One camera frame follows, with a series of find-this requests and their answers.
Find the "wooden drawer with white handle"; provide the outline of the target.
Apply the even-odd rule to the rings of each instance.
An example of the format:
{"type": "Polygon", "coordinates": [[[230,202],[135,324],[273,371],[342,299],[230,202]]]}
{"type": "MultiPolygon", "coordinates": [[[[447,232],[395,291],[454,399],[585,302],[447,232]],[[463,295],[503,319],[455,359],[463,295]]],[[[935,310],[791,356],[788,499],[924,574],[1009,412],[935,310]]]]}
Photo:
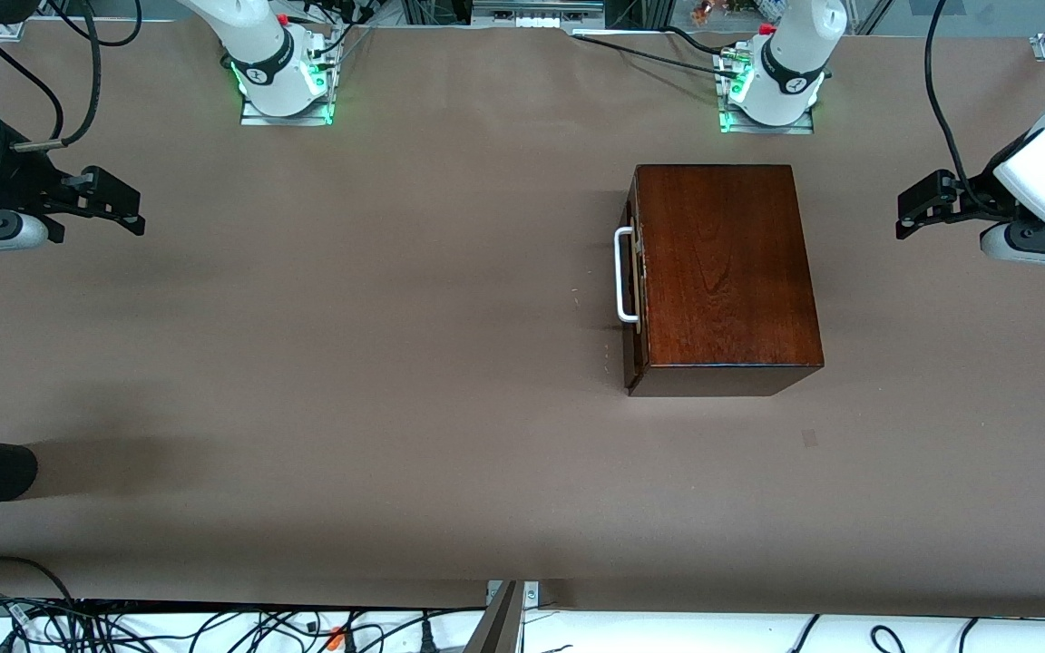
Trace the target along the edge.
{"type": "Polygon", "coordinates": [[[647,293],[644,282],[644,248],[638,219],[630,208],[612,239],[616,272],[616,313],[623,326],[628,360],[641,372],[648,362],[647,293]]]}

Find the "dark wooden cabinet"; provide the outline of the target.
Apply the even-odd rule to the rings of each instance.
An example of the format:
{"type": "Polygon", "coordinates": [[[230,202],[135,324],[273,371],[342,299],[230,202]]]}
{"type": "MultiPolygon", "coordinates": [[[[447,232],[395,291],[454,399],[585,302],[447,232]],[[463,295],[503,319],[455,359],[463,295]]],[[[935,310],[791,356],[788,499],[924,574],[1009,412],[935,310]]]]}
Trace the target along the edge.
{"type": "Polygon", "coordinates": [[[776,395],[825,368],[795,173],[783,164],[642,164],[648,362],[631,397],[776,395]]]}

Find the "grey power strip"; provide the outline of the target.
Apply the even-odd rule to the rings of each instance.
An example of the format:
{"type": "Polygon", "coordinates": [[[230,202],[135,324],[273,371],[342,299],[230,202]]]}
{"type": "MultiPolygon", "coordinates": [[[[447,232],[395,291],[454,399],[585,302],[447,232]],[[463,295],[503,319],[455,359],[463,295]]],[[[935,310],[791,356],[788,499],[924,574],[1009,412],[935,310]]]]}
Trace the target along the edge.
{"type": "Polygon", "coordinates": [[[604,30],[604,0],[470,0],[470,25],[604,30]]]}

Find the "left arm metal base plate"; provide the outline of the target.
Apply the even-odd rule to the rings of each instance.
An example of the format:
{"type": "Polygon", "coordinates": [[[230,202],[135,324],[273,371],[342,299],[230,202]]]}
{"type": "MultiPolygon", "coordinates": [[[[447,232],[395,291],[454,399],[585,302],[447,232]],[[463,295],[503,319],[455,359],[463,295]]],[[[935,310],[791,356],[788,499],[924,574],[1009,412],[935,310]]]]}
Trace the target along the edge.
{"type": "Polygon", "coordinates": [[[715,91],[720,130],[754,135],[810,135],[814,131],[812,107],[825,74],[812,79],[787,72],[773,77],[747,42],[714,54],[715,91]]]}

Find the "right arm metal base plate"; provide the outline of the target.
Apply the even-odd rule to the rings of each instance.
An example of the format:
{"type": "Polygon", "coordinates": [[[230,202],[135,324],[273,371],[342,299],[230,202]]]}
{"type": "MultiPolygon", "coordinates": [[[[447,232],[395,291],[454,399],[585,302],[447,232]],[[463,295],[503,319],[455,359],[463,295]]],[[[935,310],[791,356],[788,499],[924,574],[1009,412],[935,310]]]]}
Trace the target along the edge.
{"type": "Polygon", "coordinates": [[[298,114],[288,116],[269,116],[241,98],[241,125],[286,125],[286,127],[323,127],[335,123],[336,88],[327,95],[320,96],[314,103],[298,114]]]}

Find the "aluminium frame bracket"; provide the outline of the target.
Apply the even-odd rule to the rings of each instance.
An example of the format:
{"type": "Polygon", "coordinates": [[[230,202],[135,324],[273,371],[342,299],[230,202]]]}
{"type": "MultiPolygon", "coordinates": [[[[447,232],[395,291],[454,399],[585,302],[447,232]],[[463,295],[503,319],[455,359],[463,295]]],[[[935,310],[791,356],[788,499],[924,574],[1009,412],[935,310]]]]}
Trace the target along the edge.
{"type": "Polygon", "coordinates": [[[522,653],[522,617],[540,607],[540,582],[489,581],[486,603],[462,653],[522,653]]]}

